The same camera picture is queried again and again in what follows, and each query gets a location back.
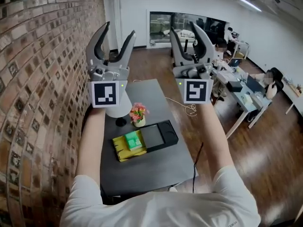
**white desk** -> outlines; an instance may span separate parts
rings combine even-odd
[[[284,79],[282,79],[282,82],[284,84],[283,91],[293,102],[290,105],[290,107],[287,109],[287,111],[285,112],[285,114],[288,114],[288,112],[293,108],[295,102],[299,99],[299,97],[302,96],[302,94],[300,94],[300,92],[298,90],[296,90],[294,86],[289,85]]]
[[[234,73],[234,75],[237,78],[239,78],[242,75],[242,73],[245,73],[241,68],[239,68],[239,69],[240,69],[239,72]],[[212,70],[212,73],[216,76],[218,74],[218,71],[217,70]],[[253,95],[253,91],[249,87],[247,87],[246,85],[243,86],[241,92],[230,92],[227,88],[226,88],[225,91],[226,91],[227,95],[232,96],[237,101],[237,103],[241,106],[241,108],[243,109],[243,113],[241,114],[241,116],[239,117],[237,122],[227,132],[226,138],[228,139],[232,135],[232,133],[234,133],[234,131],[238,128],[238,126],[243,122],[243,120],[246,118],[246,116],[250,112],[257,110],[257,107],[254,104],[248,104],[248,105],[244,104],[244,101],[243,101],[242,97],[247,92],[249,92],[250,95]],[[272,102],[272,100],[269,100],[266,97],[262,98],[261,101],[262,101],[263,107],[261,108],[258,115],[255,117],[255,119],[249,124],[249,126],[248,126],[249,129],[252,128],[255,125],[255,123],[258,121],[258,119],[261,117],[261,115],[265,112],[265,110],[267,110],[269,104]]]
[[[235,47],[234,47],[234,51],[233,51],[233,55],[232,55],[232,57],[234,58],[235,56],[236,56],[236,53],[237,53],[237,50],[238,50],[238,48],[239,48],[239,46],[246,46],[247,47],[247,49],[246,49],[246,52],[245,52],[245,55],[244,55],[244,59],[246,60],[246,57],[247,57],[247,55],[248,55],[248,52],[249,52],[249,48],[250,48],[250,45],[249,44],[247,44],[247,43],[245,43],[245,42],[241,42],[241,41],[233,41],[236,45],[235,45]]]

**white vase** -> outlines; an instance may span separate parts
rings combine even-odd
[[[134,126],[138,128],[143,127],[145,124],[146,124],[145,116],[143,116],[143,119],[141,119],[139,122],[134,122]]]

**white lamp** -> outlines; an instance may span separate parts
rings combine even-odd
[[[124,91],[122,97],[120,99],[120,105],[117,107],[110,107],[106,109],[106,114],[109,117],[117,118],[116,125],[119,127],[123,127],[126,125],[126,119],[123,117],[128,115],[132,109],[132,103],[129,100],[127,93]]]

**flower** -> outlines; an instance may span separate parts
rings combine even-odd
[[[132,122],[140,122],[144,115],[150,113],[142,103],[134,103],[129,116],[132,118]]]

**fluorescent light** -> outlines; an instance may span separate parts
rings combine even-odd
[[[240,0],[244,3],[246,3],[247,5],[250,5],[252,8],[254,8],[255,10],[259,11],[259,12],[262,12],[261,9],[257,8],[255,5],[251,4],[250,2],[246,1],[246,0]]]

